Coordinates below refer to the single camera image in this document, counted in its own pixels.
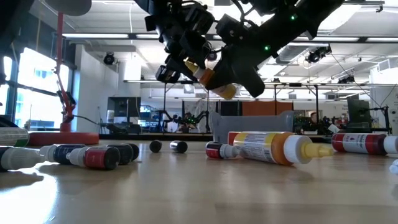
desk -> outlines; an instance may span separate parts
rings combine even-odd
[[[205,142],[189,142],[186,154],[168,145],[153,154],[140,144],[136,162],[108,172],[46,162],[2,173],[0,223],[397,221],[395,158],[337,154],[282,167],[207,159]]]

red base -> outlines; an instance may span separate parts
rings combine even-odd
[[[99,142],[100,136],[96,133],[32,132],[29,133],[28,146],[48,146],[52,144],[94,145]]]

ceiling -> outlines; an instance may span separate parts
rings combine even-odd
[[[147,14],[136,4],[123,3],[110,4],[113,0],[93,1],[93,6],[89,13],[80,17],[65,18],[65,32],[146,32],[144,18]],[[336,14],[333,18],[328,18],[327,24],[322,27],[331,28],[326,30],[323,35],[388,35],[398,36],[398,5],[384,7],[384,11],[376,13],[378,6],[362,6],[344,8],[342,14]],[[236,14],[234,6],[213,6],[209,9],[215,17],[221,17],[224,12]],[[32,6],[31,13],[50,26],[56,28],[56,13],[36,0]],[[261,19],[258,15],[252,15],[255,19]],[[134,45],[136,54],[143,61],[142,74],[145,79],[154,79],[154,73],[159,65],[163,63],[167,54],[164,52],[164,46],[157,40],[101,40],[87,42],[90,46],[107,45]],[[215,48],[221,47],[221,42],[213,42]],[[369,68],[377,65],[377,62],[383,61],[388,57],[398,55],[398,45],[396,44],[331,44],[333,54],[341,66],[346,70],[355,71],[357,82],[366,82],[369,78]],[[96,51],[95,54],[102,57],[105,50]],[[119,59],[124,60],[132,57],[131,52],[115,53]],[[282,82],[337,82],[338,77],[344,75],[344,71],[332,56],[327,56],[317,64],[308,64],[304,62],[304,56],[297,57],[283,71],[280,78]]]

yellow paint bottle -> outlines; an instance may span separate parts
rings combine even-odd
[[[193,76],[197,78],[204,87],[206,87],[210,78],[214,75],[214,71],[210,68],[202,69],[189,61],[186,61],[185,65],[193,72]],[[226,100],[231,100],[236,94],[236,87],[232,84],[228,84],[210,91]]]
[[[234,146],[246,159],[284,166],[307,164],[312,158],[333,155],[331,147],[312,143],[309,137],[294,133],[239,133]]]

red paint bottle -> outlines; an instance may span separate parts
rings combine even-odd
[[[386,155],[385,138],[385,134],[334,134],[331,145],[338,152]]]
[[[74,149],[67,159],[76,166],[113,170],[120,163],[120,152],[115,147],[95,146]]]

